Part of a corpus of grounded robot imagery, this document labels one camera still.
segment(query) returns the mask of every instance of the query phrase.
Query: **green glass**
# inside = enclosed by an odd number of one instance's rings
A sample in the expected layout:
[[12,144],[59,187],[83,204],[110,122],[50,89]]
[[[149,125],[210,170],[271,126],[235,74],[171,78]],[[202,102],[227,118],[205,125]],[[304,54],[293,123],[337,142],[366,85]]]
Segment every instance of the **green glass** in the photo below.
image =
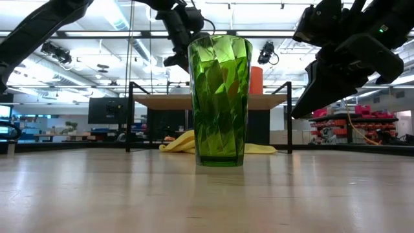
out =
[[197,164],[241,166],[245,154],[252,44],[209,36],[188,47]]

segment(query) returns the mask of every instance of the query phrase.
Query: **monitor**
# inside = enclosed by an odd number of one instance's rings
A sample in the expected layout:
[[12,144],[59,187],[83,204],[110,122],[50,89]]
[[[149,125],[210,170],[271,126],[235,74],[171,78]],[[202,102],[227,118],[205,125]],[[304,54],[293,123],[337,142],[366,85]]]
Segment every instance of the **monitor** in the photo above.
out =
[[128,98],[90,98],[88,124],[126,124]]

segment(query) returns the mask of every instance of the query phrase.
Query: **yellow towel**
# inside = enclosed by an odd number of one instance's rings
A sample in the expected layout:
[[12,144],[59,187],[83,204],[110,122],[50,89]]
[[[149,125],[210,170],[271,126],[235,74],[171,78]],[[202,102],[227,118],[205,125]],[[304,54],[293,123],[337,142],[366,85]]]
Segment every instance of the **yellow towel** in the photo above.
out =
[[[194,142],[194,130],[189,130],[183,133],[179,138],[171,142],[170,144],[161,145],[161,152],[185,152],[195,153],[195,142]],[[273,154],[277,150],[273,146],[260,146],[255,144],[245,144],[245,153],[253,154]]]

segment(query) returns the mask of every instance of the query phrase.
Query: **ceiling light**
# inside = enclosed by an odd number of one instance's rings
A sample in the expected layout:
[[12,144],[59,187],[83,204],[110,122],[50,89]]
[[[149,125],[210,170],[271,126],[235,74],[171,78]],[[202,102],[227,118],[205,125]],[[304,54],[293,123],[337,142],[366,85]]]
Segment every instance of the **ceiling light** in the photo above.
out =
[[90,85],[78,85],[78,86],[70,86],[70,85],[59,85],[59,86],[55,86],[55,88],[91,88],[92,86]]
[[[214,31],[202,31],[202,32],[207,32],[210,35],[212,35]],[[227,31],[215,31],[214,35],[227,35]]]
[[0,36],[8,36],[10,32],[0,31]]
[[20,103],[24,105],[47,105],[48,103]]
[[362,86],[361,89],[387,89],[389,86],[375,86],[375,85],[368,85],[368,86]]
[[239,31],[237,36],[278,36],[278,37],[292,37],[294,31]]
[[132,32],[129,31],[109,31],[109,32],[65,32],[68,37],[76,37],[76,36],[83,36],[83,37],[139,37],[141,36],[141,32]]
[[358,95],[357,97],[358,98],[367,97],[367,96],[370,96],[370,95],[375,94],[377,92],[379,92],[379,91],[370,91],[368,93],[364,93],[364,94]]
[[414,81],[414,75],[397,78],[391,85],[398,85]]
[[414,89],[414,85],[400,85],[400,86],[394,86],[395,89]]
[[24,88],[49,88],[49,85],[11,85],[10,87],[14,87],[14,88],[19,88],[19,87],[24,87]]
[[151,32],[151,36],[168,36],[168,32]]

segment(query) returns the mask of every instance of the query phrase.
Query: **table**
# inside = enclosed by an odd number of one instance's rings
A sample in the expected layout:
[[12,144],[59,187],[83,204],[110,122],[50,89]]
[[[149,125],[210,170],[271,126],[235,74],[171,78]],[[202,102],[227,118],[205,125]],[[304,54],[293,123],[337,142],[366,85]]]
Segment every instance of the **table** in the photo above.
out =
[[411,157],[295,151],[204,168],[194,155],[91,148],[1,162],[4,233],[405,233],[414,225]]
[[[192,127],[192,110],[190,94],[136,94],[134,100],[148,108],[148,128],[154,127],[153,122],[159,122],[159,113],[163,111],[174,111],[176,119],[178,111],[185,111],[185,121],[177,122],[177,125],[185,126],[185,130]],[[287,101],[285,94],[251,94],[248,100],[248,143],[269,144],[270,143],[270,110]]]

